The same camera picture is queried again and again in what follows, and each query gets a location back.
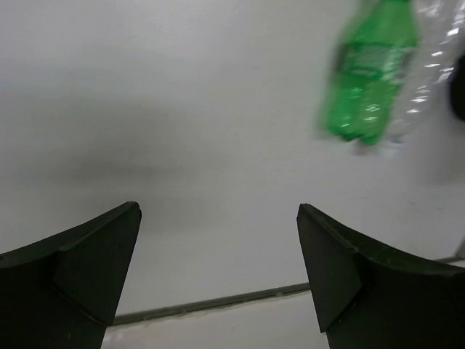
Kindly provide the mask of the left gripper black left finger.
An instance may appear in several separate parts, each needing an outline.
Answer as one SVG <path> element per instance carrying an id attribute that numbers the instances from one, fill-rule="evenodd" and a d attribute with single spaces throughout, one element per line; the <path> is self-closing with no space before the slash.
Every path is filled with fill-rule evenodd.
<path id="1" fill-rule="evenodd" d="M 1 347 L 100 348 L 141 220 L 139 204 L 129 201 L 1 254 Z"/>

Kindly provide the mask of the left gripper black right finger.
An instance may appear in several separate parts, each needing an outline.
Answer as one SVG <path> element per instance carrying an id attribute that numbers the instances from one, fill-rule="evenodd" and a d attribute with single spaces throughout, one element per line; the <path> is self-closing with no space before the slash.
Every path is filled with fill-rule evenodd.
<path id="1" fill-rule="evenodd" d="M 462 348 L 464 269 L 403 252 L 309 204 L 299 240 L 331 348 Z"/>

